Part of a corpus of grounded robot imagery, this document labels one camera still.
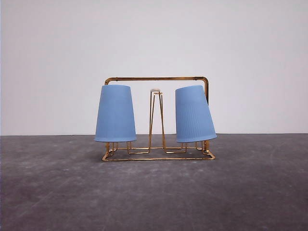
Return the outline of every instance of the gold wire rack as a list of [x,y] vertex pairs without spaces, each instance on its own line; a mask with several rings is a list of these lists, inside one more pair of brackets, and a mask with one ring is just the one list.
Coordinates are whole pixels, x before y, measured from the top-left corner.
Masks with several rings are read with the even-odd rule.
[[[105,81],[108,85],[111,81],[162,81],[162,80],[199,80],[203,81],[205,89],[205,97],[208,102],[208,80],[205,77],[111,77]],[[152,129],[153,129],[153,114],[155,98],[158,97],[161,125],[162,125],[162,146],[152,147]],[[166,154],[186,154],[188,149],[200,150],[202,157],[163,157],[163,158],[125,158],[117,159],[110,158],[114,156],[118,150],[127,150],[129,155],[149,154],[153,149],[162,149]],[[149,118],[149,139],[147,147],[133,147],[131,142],[126,142],[126,147],[120,148],[118,143],[106,143],[106,152],[102,157],[102,161],[135,161],[135,160],[214,160],[215,156],[209,150],[209,141],[201,141],[200,147],[198,142],[195,142],[194,147],[188,147],[187,143],[182,143],[180,147],[167,147],[164,131],[164,113],[163,113],[163,93],[160,89],[152,89],[150,91],[150,118]]]

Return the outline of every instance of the upside-down cup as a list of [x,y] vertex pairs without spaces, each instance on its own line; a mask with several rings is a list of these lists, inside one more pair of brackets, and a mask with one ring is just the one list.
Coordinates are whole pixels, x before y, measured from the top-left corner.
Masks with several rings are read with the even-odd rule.
[[102,86],[94,140],[100,142],[136,140],[134,110],[129,86]]
[[177,142],[197,142],[216,138],[212,117],[201,85],[175,91]]

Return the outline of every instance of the white wall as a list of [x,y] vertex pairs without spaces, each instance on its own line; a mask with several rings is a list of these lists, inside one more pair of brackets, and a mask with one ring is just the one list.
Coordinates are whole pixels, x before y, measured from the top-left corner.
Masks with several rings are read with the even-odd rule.
[[[306,0],[2,0],[1,134],[94,134],[105,79],[140,76],[206,76],[217,133],[307,133],[307,12]],[[160,87],[174,133],[187,83],[129,84],[137,132]]]

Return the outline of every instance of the blue cup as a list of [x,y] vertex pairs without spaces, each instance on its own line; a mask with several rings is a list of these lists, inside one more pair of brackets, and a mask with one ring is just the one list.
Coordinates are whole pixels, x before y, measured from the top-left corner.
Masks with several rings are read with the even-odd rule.
[[102,86],[95,141],[135,141],[135,119],[129,86]]
[[212,117],[201,85],[175,91],[177,142],[197,142],[216,138]]

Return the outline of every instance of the gray concrete floor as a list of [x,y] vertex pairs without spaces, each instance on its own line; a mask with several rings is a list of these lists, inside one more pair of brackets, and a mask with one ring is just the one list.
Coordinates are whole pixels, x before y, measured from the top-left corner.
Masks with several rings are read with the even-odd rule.
[[224,134],[211,150],[216,160],[102,163],[93,136],[1,137],[2,230],[308,230],[308,134]]

